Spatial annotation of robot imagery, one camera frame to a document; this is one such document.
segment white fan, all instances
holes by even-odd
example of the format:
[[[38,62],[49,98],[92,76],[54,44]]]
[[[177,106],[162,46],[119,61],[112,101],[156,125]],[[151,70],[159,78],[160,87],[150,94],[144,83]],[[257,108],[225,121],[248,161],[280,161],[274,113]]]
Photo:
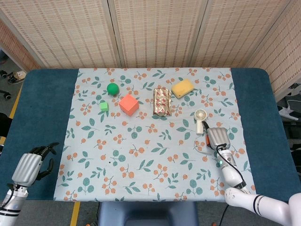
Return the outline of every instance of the white fan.
[[[198,109],[194,113],[194,119],[197,121],[197,134],[203,134],[203,124],[202,121],[204,121],[207,118],[207,112],[203,109]]]

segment leaf pattern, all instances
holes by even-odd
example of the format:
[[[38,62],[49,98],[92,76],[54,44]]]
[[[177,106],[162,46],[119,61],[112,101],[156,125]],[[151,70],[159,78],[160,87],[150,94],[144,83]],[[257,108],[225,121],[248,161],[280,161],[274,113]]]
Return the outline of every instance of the leaf pattern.
[[[153,89],[189,79],[194,89],[177,99],[172,116],[153,115]],[[119,93],[106,86],[114,82]],[[58,201],[224,201],[227,185],[217,152],[196,134],[194,112],[207,111],[210,127],[224,127],[247,188],[252,170],[229,68],[80,69],[68,114],[54,197]],[[125,115],[132,95],[139,110]],[[107,102],[109,111],[99,104]]]

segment yellow sponge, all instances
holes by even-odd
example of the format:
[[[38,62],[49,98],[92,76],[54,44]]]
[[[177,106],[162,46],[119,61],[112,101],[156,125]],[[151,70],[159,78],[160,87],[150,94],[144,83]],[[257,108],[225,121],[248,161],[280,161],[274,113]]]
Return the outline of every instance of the yellow sponge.
[[[184,79],[183,81],[172,86],[171,91],[179,99],[194,89],[190,80]]]

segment yellow floor tape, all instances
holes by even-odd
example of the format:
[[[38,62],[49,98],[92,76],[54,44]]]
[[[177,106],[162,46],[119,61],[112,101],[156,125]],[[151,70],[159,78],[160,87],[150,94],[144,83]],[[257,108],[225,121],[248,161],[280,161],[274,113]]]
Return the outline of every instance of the yellow floor tape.
[[[21,88],[20,88],[20,90],[19,90],[19,93],[18,93],[18,96],[17,96],[16,101],[15,101],[15,103],[14,103],[13,109],[12,109],[11,112],[10,112],[9,117],[10,117],[11,119],[14,118],[14,115],[15,115],[15,112],[16,112],[16,109],[17,109],[17,106],[18,106],[18,102],[19,102],[21,90],[22,90],[22,86],[21,86]],[[1,137],[1,138],[0,138],[0,145],[3,145],[3,144],[4,144],[4,141],[5,141],[5,137]]]
[[[77,217],[79,216],[79,206],[80,206],[80,202],[74,203],[70,226],[76,226]]]

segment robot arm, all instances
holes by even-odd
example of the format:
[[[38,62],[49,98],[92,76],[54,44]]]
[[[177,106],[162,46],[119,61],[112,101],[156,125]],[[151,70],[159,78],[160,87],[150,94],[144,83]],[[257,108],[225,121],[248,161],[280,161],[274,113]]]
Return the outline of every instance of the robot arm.
[[[222,174],[230,188],[225,191],[226,203],[230,206],[242,207],[264,218],[273,220],[284,226],[301,225],[301,193],[293,195],[289,204],[263,195],[250,194],[243,176],[237,169],[225,128],[209,128],[203,121],[208,134],[209,145],[218,153],[222,166]]]
[[[8,184],[9,191],[0,205],[0,226],[13,226],[19,216],[21,208],[28,196],[27,187],[36,180],[41,180],[52,172],[54,161],[50,159],[48,169],[40,172],[41,165],[49,152],[56,154],[53,149],[59,143],[33,148],[23,154],[12,176],[14,184]]]

